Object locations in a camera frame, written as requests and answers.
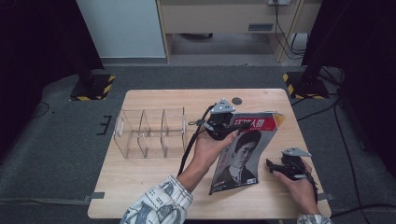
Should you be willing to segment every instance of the gray carpet floor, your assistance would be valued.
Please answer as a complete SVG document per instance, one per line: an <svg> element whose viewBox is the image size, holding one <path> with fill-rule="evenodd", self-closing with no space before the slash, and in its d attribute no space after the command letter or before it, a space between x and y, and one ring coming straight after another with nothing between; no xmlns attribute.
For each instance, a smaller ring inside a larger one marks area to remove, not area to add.
<svg viewBox="0 0 396 224"><path fill-rule="evenodd" d="M0 199L58 199L81 201L94 191L108 143L123 98L137 89L286 89L282 75L303 71L301 67L280 66L123 66L107 67L116 76L105 100L69 101L77 76L63 78L43 90L42 103L21 132L7 159L0 166ZM336 88L325 81L329 91ZM337 95L325 100L290 99L297 119L329 107L299 121L304 140L313 154L320 182L334 199L332 213L359 205L353 175L363 205L396 204L396 180L386 172L378 156L361 150L346 111L332 104ZM109 130L101 123L112 116ZM338 131L336 117L346 139ZM347 156L351 156L354 173ZM119 219L90 219L88 205L44 203L0 203L0 223L119 223ZM370 207L364 210L371 223L393 223L395 209ZM364 223L360 211L334 217L334 223Z"/></svg>

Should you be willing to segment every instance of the black curtain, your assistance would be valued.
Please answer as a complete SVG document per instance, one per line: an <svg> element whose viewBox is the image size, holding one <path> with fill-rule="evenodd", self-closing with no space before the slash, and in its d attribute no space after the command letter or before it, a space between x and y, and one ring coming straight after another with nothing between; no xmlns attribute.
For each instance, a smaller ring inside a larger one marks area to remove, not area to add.
<svg viewBox="0 0 396 224"><path fill-rule="evenodd" d="M60 78L103 69L74 0L0 0L0 158Z"/></svg>
<svg viewBox="0 0 396 224"><path fill-rule="evenodd" d="M323 0L303 65L346 72L340 89L365 149L396 176L396 1Z"/></svg>

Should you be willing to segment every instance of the yellow black hazard tape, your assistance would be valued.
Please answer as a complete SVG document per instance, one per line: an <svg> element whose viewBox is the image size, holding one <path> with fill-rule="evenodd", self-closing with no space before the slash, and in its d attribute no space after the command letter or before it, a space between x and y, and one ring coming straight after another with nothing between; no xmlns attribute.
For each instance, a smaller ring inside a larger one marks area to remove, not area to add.
<svg viewBox="0 0 396 224"><path fill-rule="evenodd" d="M100 77L102 80L98 80L102 82L100 87L101 90L97 91L96 94L90 94L89 92L83 92L82 94L76 96L70 96L71 101L90 101L90 100L103 100L107 97L108 92L111 89L111 85L113 84L115 76L95 76L96 78Z"/></svg>
<svg viewBox="0 0 396 224"><path fill-rule="evenodd" d="M293 85L291 84L290 78L288 74L283 74L283 80L285 81L285 84L288 88L289 95L292 99L326 99L329 98L327 94L315 94L315 93L305 93L305 94L300 94L295 91L293 88Z"/></svg>

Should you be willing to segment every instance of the human hand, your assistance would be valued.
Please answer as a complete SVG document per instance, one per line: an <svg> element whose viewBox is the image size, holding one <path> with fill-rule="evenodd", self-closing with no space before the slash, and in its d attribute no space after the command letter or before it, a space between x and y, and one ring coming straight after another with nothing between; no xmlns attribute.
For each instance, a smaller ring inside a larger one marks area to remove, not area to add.
<svg viewBox="0 0 396 224"><path fill-rule="evenodd" d="M177 177L186 190L192 192L196 188L220 152L233 142L237 133L238 131L234 131L221 141L213 139L206 131L198 134L192 160L186 170Z"/></svg>
<svg viewBox="0 0 396 224"><path fill-rule="evenodd" d="M302 160L306 171L311 173L312 168ZM299 180L290 180L280 172L274 171L274 176L282 182L289 190L291 198L299 206L300 212L303 215L319 215L318 205L315 200L315 192L307 178Z"/></svg>

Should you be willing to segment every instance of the magazine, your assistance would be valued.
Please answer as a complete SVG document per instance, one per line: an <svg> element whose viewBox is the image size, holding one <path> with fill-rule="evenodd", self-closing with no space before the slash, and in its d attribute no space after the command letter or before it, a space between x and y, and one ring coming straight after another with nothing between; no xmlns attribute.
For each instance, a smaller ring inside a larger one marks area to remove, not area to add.
<svg viewBox="0 0 396 224"><path fill-rule="evenodd" d="M246 121L251 121L251 125L221 151L209 195L259 183L257 174L260 156L284 119L283 115L276 112L233 114L230 125Z"/></svg>

